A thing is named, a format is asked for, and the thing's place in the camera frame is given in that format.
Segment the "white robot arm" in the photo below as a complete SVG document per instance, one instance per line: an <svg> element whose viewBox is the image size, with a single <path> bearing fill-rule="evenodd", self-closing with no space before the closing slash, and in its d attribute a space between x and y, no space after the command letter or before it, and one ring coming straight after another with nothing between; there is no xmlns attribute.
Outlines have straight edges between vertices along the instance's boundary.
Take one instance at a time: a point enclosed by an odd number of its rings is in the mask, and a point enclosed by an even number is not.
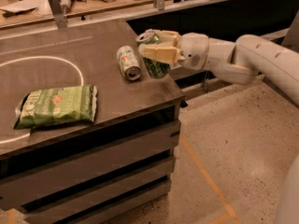
<svg viewBox="0 0 299 224"><path fill-rule="evenodd" d="M276 224L298 215L298 54L263 37L161 32L147 58L212 78L185 89L174 187L160 224Z"/></svg>

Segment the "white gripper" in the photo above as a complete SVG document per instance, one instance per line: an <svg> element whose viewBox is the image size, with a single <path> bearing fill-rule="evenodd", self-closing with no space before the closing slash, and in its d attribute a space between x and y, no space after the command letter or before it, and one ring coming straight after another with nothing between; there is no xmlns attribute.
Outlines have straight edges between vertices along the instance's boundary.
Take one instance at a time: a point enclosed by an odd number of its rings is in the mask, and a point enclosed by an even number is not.
<svg viewBox="0 0 299 224"><path fill-rule="evenodd" d="M144 58L161 63L178 63L186 69L199 70L204 66L209 45L207 35L188 33L180 37L176 31L153 30L153 44L141 44L138 47Z"/></svg>

